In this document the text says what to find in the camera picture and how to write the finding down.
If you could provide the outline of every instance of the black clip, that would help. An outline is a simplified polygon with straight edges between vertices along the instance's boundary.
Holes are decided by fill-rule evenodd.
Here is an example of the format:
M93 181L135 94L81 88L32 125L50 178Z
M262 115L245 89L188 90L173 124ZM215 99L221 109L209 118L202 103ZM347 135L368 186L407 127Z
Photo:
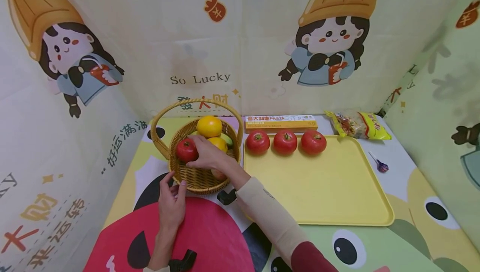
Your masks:
M230 205L230 203L234 202L235 199L237 199L237 194L235 194L237 190L233 189L230 191L230 193L225 192L222 190L220 193L217 195L217 199L220 203L223 205Z
M196 258L197 253L189 249L185 253L185 256L182 260L170 260L170 262L168 262L168 266L170 266L171 272L188 271L193 267Z

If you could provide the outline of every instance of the cartoon backdrop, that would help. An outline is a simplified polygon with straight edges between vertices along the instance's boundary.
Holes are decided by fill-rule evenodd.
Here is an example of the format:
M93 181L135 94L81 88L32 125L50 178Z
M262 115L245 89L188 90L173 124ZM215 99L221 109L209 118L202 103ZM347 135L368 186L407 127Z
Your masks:
M135 71L121 89L152 117L203 96L244 115L378 112L457 0L74 1ZM171 115L208 112L224 113Z
M414 162L480 247L480 0L454 11L437 55L395 96L385 120Z
M70 0L0 0L0 271L82 267L146 124Z
M0 271L85 264L161 108L377 111L456 1L0 0Z

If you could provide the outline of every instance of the yellow tray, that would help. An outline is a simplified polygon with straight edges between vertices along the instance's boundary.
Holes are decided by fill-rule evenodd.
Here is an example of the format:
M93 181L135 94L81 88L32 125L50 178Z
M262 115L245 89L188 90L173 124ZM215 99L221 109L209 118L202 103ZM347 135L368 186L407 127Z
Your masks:
M327 148L317 156L299 148L289 156L272 148L255 156L245 149L243 167L299 224L391 225L394 212L360 143L352 137L325 138Z

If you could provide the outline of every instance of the basket handle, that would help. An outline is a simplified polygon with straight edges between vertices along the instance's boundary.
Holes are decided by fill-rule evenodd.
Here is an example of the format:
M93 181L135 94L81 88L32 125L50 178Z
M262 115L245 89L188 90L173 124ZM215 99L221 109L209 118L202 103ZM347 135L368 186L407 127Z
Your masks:
M237 143L239 146L241 146L241 140L243 139L243 121L241 119L240 114L234 108L232 108L228 104L225 104L223 102L216 101L213 99L204 99L204 98L185 99L179 102L175 102L173 105L169 105L168 107L164 108L155 116L155 118L152 121L152 126L150 129L150 135L152 136L152 141L155 144L155 146L157 146L157 148L160 150L160 152L165 157L165 159L167 159L167 161L170 159L170 150L168 149L167 145L165 145L165 143L157 135L156 129L157 129L158 120L160 120L160 118L165 113L167 113L168 111L170 111L175 107L179 107L180 105L185 105L187 103L196 103L196 102L206 102L206 103L215 104L230 111L230 113L232 113L235 116L235 118L237 118L237 120L239 121L239 131L237 132Z

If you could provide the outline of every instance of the wicker basket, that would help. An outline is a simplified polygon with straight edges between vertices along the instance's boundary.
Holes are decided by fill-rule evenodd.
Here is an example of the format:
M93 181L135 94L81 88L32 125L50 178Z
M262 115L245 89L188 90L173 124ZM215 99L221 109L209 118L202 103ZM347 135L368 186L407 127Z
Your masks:
M160 120L160 118L165 113L180 105L194 102L207 102L219 105L230 111L235 116L235 118L237 118L237 120L239 121L239 132L235 133L233 127L231 127L230 124L222 120L222 133L229 136L233 141L233 147L231 149L228 149L227 155L235 158L237 162L240 163L240 145L243 138L242 119L240 117L240 114L234 108L222 102L218 102L213 99L196 98L174 103L173 105L165 108L155 116L152 121L152 128L150 133L152 135L152 141L155 144L155 147L157 147L157 149L162 153L165 159L168 160L169 170L175 172L175 174L173 175L173 179L178 184L180 184L182 180L186 180L187 190L196 194L205 195L218 192L219 190L226 187L230 183L230 180L218 180L212 175L211 171L209 170L186 167L185 162L180 161L176 155L177 144L197 130L197 123L200 119L195 119L182 126L173 136L170 142L170 148L168 148L167 145L165 145L165 143L160 140L160 138L157 136L157 131L155 131L158 120Z

